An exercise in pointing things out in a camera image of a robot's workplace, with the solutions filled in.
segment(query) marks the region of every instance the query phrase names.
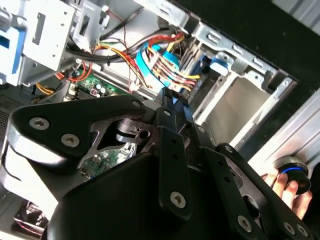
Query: blue light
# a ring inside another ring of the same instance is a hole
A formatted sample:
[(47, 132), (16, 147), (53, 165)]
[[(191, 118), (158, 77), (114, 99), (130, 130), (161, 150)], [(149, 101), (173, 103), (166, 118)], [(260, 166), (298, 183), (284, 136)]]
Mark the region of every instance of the blue light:
[(301, 171), (303, 171), (303, 169), (301, 167), (290, 167), (290, 168), (284, 170), (282, 173), (284, 174), (284, 173), (286, 173), (286, 172), (288, 172), (290, 170), (301, 170)]

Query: black wire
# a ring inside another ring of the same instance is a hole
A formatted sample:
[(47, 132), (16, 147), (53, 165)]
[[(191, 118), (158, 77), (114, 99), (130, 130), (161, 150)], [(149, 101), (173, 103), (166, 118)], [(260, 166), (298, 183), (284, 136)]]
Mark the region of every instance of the black wire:
[(108, 33), (100, 36), (100, 41), (108, 39), (111, 35), (122, 29), (125, 25), (127, 25), (129, 22), (131, 22), (136, 16), (138, 16), (145, 8), (140, 7), (138, 10), (134, 11), (129, 17), (127, 17), (123, 22), (121, 22), (118, 26), (116, 26), (114, 29), (109, 31)]
[[(135, 58), (139, 49), (147, 43), (150, 39), (160, 36), (160, 35), (170, 35), (174, 33), (172, 29), (169, 28), (161, 28), (157, 31), (149, 34), (148, 36), (145, 36), (138, 42), (136, 42), (134, 45), (128, 48), (128, 50), (124, 51), (126, 54), (128, 54), (131, 58)], [(94, 55), (90, 54), (88, 52), (82, 51), (77, 47), (74, 46), (68, 46), (66, 48), (66, 52), (73, 55), (74, 57), (78, 59), (82, 59), (84, 61), (97, 63), (97, 64), (106, 64), (106, 63), (123, 63), (124, 60), (119, 57), (118, 55), (111, 55), (111, 56), (101, 56), (101, 55)]]

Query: capacitor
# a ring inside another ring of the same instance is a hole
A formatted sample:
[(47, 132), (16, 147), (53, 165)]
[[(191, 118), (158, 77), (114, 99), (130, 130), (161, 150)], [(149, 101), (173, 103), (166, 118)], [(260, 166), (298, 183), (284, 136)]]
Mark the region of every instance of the capacitor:
[(102, 88), (100, 89), (100, 93), (105, 94), (105, 93), (106, 93), (106, 89), (105, 89), (104, 87), (102, 87)]

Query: cable bundle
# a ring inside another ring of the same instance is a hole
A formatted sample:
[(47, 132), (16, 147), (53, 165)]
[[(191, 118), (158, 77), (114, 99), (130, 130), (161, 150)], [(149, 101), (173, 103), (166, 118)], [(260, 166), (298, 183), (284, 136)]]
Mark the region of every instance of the cable bundle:
[[(148, 58), (148, 66), (152, 74), (162, 82), (169, 81), (171, 84), (191, 91), (197, 84), (199, 75), (187, 75), (175, 68), (171, 62), (164, 58), (164, 53), (169, 52), (175, 44), (179, 44), (185, 38), (184, 34), (178, 33), (176, 36), (157, 36), (152, 38), (147, 45), (140, 49), (140, 53), (145, 51)], [(168, 44), (166, 51), (153, 49), (154, 45)]]

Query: green circuit board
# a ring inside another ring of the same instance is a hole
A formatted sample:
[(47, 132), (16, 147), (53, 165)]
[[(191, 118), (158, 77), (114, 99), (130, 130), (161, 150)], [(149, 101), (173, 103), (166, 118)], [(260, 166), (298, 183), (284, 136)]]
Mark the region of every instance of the green circuit board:
[(122, 91), (121, 89), (105, 82), (101, 81), (99, 78), (89, 75), (85, 80), (79, 81), (77, 83), (77, 86), (86, 92), (90, 93), (91, 89), (93, 89), (96, 85), (100, 84), (102, 87), (104, 87), (110, 95), (116, 94), (116, 95), (125, 95), (127, 94), (126, 92)]
[(87, 180), (95, 178), (130, 158), (135, 152), (135, 148), (135, 144), (127, 143), (123, 148), (107, 150), (94, 155), (84, 161), (81, 174), (86, 176)]

